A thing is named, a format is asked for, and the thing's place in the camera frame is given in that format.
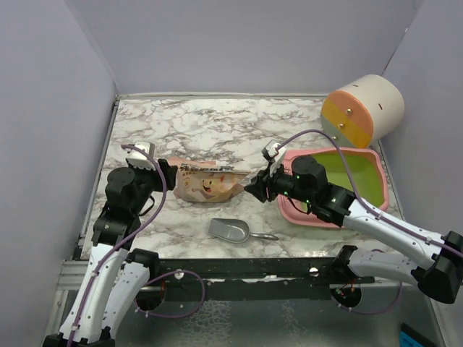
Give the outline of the cat litter bag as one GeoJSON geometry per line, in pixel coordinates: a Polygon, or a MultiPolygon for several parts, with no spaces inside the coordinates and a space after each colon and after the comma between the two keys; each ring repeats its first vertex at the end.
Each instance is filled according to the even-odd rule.
{"type": "Polygon", "coordinates": [[[222,203],[241,193],[249,171],[219,166],[215,161],[193,161],[178,157],[167,159],[178,168],[173,194],[185,202],[222,203]]]}

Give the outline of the grey metal litter scoop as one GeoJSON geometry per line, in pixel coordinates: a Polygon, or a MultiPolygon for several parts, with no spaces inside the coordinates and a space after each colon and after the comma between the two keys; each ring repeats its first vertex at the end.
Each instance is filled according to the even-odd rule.
{"type": "Polygon", "coordinates": [[[243,220],[229,218],[213,218],[208,227],[208,234],[234,244],[244,243],[250,237],[268,241],[279,240],[275,235],[251,232],[243,220]]]}

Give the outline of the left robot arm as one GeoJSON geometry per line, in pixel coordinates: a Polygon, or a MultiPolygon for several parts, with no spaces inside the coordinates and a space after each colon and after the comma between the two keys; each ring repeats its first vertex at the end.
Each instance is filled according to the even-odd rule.
{"type": "Polygon", "coordinates": [[[160,275],[155,252],[132,249],[153,192],[176,184],[177,167],[165,159],[128,159],[107,176],[106,203],[93,226],[90,259],[75,302],[57,334],[45,346],[114,346],[117,330],[144,285],[160,275]]]}

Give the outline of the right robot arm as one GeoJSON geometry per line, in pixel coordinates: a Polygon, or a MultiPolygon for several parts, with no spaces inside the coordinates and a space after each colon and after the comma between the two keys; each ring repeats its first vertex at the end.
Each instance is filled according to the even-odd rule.
{"type": "Polygon", "coordinates": [[[328,181],[325,168],[310,155],[296,158],[290,173],[268,166],[245,187],[260,202],[279,195],[303,202],[317,219],[362,232],[396,254],[344,247],[332,265],[337,281],[379,277],[416,285],[426,296],[453,304],[462,285],[462,235],[414,226],[374,207],[351,190],[328,181]]]}

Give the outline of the pink litter box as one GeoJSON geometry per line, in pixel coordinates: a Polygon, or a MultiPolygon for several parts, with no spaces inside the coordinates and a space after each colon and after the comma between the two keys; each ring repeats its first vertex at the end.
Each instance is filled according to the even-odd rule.
{"type": "MultiPolygon", "coordinates": [[[[382,211],[388,210],[388,184],[379,155],[368,149],[343,147],[341,150],[361,197],[382,211]]],[[[292,162],[302,155],[311,155],[319,164],[323,165],[330,183],[349,190],[352,189],[345,167],[335,148],[288,150],[284,157],[286,173],[292,172],[292,162]]],[[[281,215],[291,223],[318,228],[336,227],[332,223],[317,219],[313,214],[308,215],[306,213],[307,205],[302,202],[295,202],[295,205],[291,205],[288,199],[282,196],[278,196],[277,201],[281,215]]]]}

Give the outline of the black base bar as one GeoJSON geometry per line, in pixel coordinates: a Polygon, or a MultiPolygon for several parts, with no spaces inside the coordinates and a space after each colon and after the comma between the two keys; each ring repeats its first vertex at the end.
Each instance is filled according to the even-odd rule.
{"type": "Polygon", "coordinates": [[[128,262],[148,269],[153,283],[137,294],[141,304],[162,301],[328,300],[332,285],[372,283],[338,257],[164,259],[135,249],[128,262]]]}

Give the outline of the cylindrical drawer cabinet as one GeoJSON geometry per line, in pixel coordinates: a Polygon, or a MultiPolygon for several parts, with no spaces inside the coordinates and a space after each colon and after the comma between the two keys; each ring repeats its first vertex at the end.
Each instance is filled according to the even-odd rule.
{"type": "Polygon", "coordinates": [[[404,99],[382,76],[365,75],[328,94],[320,110],[323,131],[341,147],[367,148],[404,116],[404,99]]]}

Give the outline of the blue object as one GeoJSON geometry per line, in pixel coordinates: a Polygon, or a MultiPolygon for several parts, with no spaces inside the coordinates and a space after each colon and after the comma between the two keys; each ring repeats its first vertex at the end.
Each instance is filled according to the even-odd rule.
{"type": "Polygon", "coordinates": [[[436,347],[437,345],[426,338],[424,335],[418,333],[409,325],[402,323],[399,334],[400,347],[436,347]]]}

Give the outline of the aluminium frame rail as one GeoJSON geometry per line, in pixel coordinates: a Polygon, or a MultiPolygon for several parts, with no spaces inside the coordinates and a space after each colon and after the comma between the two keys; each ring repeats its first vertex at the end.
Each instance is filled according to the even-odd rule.
{"type": "Polygon", "coordinates": [[[87,260],[64,261],[59,274],[57,289],[62,291],[78,291],[88,264],[87,260]]]}

